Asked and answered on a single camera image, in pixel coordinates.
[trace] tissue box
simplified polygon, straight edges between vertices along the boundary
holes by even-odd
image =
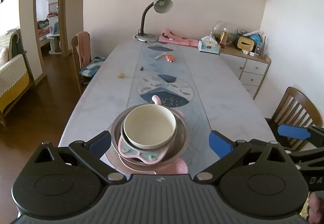
[[[214,54],[219,54],[221,49],[220,45],[216,41],[199,41],[198,43],[199,51],[209,52]]]

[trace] cream bowl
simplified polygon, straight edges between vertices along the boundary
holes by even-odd
[[[133,109],[124,120],[124,133],[135,147],[155,150],[165,146],[176,130],[176,119],[161,105],[146,104]]]

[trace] cabinet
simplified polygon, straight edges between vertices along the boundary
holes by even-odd
[[[254,99],[267,74],[271,59],[268,56],[266,58],[251,57],[232,46],[221,49],[219,56]]]

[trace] pillow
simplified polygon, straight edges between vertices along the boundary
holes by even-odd
[[[0,47],[0,67],[8,62],[8,50],[5,47]]]
[[[92,60],[82,70],[80,70],[79,74],[84,77],[92,78],[97,73],[105,60],[106,58],[103,57],[95,57],[94,60]]]

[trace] cabinet door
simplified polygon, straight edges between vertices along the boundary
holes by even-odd
[[[244,67],[244,72],[263,75],[268,64],[248,59]]]
[[[221,57],[222,60],[224,60],[224,62],[229,66],[229,68],[234,72],[234,74],[239,79],[243,71],[246,58],[241,58],[241,57],[228,55],[224,53],[221,53],[219,56]]]
[[[251,97],[254,97],[255,93],[257,92],[258,87],[257,86],[251,86],[251,85],[243,85],[245,89],[250,93]]]
[[[258,74],[252,74],[243,72],[240,81],[243,85],[259,86],[263,76]]]

